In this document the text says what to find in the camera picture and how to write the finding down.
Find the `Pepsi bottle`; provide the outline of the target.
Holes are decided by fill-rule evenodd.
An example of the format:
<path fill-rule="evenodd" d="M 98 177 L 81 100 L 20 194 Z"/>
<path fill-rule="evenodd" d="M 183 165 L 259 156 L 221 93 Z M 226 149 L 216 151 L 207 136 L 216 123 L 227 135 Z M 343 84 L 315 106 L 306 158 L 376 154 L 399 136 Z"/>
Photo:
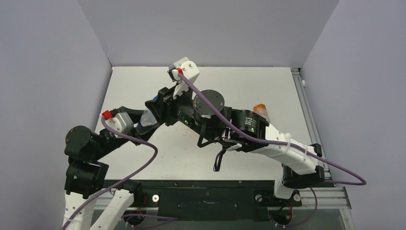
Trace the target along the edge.
<path fill-rule="evenodd" d="M 146 108 L 144 114 L 141 117 L 142 127 L 151 126 L 157 124 L 157 120 L 155 119 L 153 113 Z"/>

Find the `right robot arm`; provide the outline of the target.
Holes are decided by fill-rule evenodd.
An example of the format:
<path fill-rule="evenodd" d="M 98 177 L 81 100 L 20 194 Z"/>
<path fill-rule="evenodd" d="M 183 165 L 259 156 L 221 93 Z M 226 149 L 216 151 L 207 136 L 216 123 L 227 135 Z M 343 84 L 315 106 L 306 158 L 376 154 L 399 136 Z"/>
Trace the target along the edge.
<path fill-rule="evenodd" d="M 251 110 L 225 106 L 222 94 L 204 90 L 193 95 L 191 90 L 180 96 L 174 88 L 161 89 L 156 97 L 145 103 L 159 124 L 171 126 L 181 122 L 199 139 L 197 146 L 219 143 L 213 170 L 220 170 L 227 151 L 257 153 L 282 164 L 282 176 L 270 191 L 271 201 L 277 205 L 290 199 L 295 189 L 304 189 L 324 182 L 324 168 L 319 165 L 321 146 L 303 145 L 273 127 L 264 117 Z"/>

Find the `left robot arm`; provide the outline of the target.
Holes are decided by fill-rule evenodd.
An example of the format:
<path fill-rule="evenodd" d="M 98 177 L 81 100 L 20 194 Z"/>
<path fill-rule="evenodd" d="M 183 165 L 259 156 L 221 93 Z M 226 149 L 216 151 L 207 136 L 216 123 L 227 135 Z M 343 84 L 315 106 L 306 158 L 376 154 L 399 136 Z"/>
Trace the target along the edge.
<path fill-rule="evenodd" d="M 151 147 L 149 139 L 159 128 L 145 110 L 127 107 L 102 113 L 99 133 L 76 126 L 66 135 L 68 156 L 65 182 L 64 230 L 112 230 L 124 219 L 140 223 L 148 203 L 140 182 L 129 175 L 104 187 L 109 166 L 101 159 L 127 142 Z"/>

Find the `orange drink bottle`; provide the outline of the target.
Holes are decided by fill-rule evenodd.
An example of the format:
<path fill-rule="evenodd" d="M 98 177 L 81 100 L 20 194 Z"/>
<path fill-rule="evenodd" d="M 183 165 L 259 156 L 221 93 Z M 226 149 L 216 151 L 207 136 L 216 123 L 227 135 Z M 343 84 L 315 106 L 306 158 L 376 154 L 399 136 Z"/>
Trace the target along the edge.
<path fill-rule="evenodd" d="M 254 106 L 253 111 L 255 113 L 257 113 L 258 115 L 264 117 L 267 120 L 267 122 L 270 123 L 270 118 L 269 118 L 268 111 L 267 111 L 267 108 L 266 108 L 265 104 L 261 103 L 261 104 L 258 104 L 256 106 Z"/>

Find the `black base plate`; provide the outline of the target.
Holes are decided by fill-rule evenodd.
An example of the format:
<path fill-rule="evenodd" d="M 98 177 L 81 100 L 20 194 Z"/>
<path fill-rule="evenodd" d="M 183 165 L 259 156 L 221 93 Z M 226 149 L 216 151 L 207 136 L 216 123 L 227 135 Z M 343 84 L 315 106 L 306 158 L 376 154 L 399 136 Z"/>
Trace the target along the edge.
<path fill-rule="evenodd" d="M 128 210 L 157 211 L 179 221 L 267 221 L 281 207 L 301 207 L 301 200 L 277 198 L 273 180 L 138 180 Z"/>

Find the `aluminium frame rail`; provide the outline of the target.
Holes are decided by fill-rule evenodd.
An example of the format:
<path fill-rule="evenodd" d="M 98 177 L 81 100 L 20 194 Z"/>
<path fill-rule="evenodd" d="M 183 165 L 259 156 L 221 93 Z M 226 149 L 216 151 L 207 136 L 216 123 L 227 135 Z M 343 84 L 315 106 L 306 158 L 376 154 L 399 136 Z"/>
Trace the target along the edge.
<path fill-rule="evenodd" d="M 304 119 L 311 143 L 322 144 L 312 111 L 310 109 L 309 101 L 305 93 L 305 86 L 301 77 L 299 68 L 291 68 L 291 74 L 297 90 L 300 105 L 304 114 Z M 350 200 L 348 198 L 347 190 L 345 187 L 337 185 L 322 183 L 314 188 L 318 198 L 319 209 L 351 209 Z"/>

